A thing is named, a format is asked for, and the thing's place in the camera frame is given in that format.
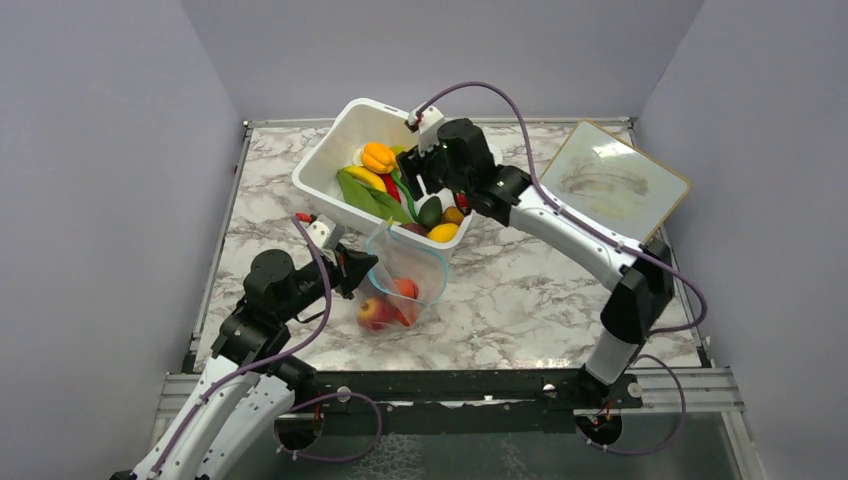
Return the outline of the orange bell pepper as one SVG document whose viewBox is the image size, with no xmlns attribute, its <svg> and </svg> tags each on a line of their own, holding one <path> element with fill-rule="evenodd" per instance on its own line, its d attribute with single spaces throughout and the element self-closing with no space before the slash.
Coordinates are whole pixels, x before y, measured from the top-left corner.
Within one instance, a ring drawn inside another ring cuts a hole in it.
<svg viewBox="0 0 848 480">
<path fill-rule="evenodd" d="M 396 156 L 390 147 L 377 142 L 367 143 L 363 147 L 360 162 L 376 174 L 390 174 L 397 166 Z"/>
</svg>

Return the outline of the clear zip top bag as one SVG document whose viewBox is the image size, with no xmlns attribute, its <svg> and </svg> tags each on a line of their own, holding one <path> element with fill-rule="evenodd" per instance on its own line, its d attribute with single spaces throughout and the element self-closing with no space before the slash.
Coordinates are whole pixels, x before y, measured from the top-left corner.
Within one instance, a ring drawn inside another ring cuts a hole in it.
<svg viewBox="0 0 848 480">
<path fill-rule="evenodd" d="M 408 238 L 392 220 L 378 225 L 363 243 L 377 264 L 357 288 L 356 322 L 366 331 L 410 329 L 444 294 L 447 260 Z"/>
</svg>

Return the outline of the red apple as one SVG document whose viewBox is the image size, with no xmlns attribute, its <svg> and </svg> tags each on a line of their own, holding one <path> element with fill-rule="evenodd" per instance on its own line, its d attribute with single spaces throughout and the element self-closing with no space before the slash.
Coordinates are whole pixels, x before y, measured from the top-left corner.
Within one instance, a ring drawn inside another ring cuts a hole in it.
<svg viewBox="0 0 848 480">
<path fill-rule="evenodd" d="M 359 306 L 357 324 L 370 331 L 380 331 L 390 327 L 395 321 L 396 308 L 387 300 L 369 297 Z"/>
</svg>

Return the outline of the peach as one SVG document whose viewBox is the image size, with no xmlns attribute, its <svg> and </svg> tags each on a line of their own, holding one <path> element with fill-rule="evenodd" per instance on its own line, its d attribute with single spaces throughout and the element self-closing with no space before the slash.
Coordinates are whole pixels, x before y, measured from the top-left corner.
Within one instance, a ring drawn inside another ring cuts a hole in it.
<svg viewBox="0 0 848 480">
<path fill-rule="evenodd" d="M 409 278 L 398 278 L 394 280 L 394 293 L 404 300 L 418 300 L 420 289 L 415 281 Z"/>
</svg>

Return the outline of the orange carrot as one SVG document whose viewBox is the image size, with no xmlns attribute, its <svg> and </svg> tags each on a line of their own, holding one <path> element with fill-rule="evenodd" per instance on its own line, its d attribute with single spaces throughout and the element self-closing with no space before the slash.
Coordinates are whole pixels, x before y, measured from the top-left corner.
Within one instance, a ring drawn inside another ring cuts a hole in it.
<svg viewBox="0 0 848 480">
<path fill-rule="evenodd" d="M 395 320 L 402 326 L 409 328 L 417 323 L 419 314 L 420 309 L 414 305 L 402 306 L 395 310 Z"/>
</svg>

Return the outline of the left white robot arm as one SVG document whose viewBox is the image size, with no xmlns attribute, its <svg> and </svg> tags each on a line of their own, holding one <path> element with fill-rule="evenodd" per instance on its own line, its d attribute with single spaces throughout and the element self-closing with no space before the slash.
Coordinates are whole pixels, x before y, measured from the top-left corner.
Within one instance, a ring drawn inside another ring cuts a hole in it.
<svg viewBox="0 0 848 480">
<path fill-rule="evenodd" d="M 115 479 L 222 479 L 274 418 L 313 401 L 316 370 L 289 347 L 288 322 L 333 292 L 344 298 L 377 265 L 375 255 L 338 244 L 314 249 L 298 268 L 278 249 L 252 261 L 244 295 L 223 322 L 212 357 L 153 449 Z"/>
</svg>

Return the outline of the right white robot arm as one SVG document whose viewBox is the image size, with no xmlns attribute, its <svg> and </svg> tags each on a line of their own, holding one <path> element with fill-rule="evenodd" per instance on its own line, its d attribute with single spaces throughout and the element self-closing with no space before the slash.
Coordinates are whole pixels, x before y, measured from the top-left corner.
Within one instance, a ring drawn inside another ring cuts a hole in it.
<svg viewBox="0 0 848 480">
<path fill-rule="evenodd" d="M 554 199 L 531 173 L 496 163 L 482 129 L 467 118 L 409 118 L 404 125 L 417 143 L 399 155 L 398 166 L 414 199 L 443 190 L 461 195 L 471 211 L 543 241 L 609 290 L 602 333 L 576 383 L 585 404 L 604 405 L 674 297 L 669 247 L 604 229 Z"/>
</svg>

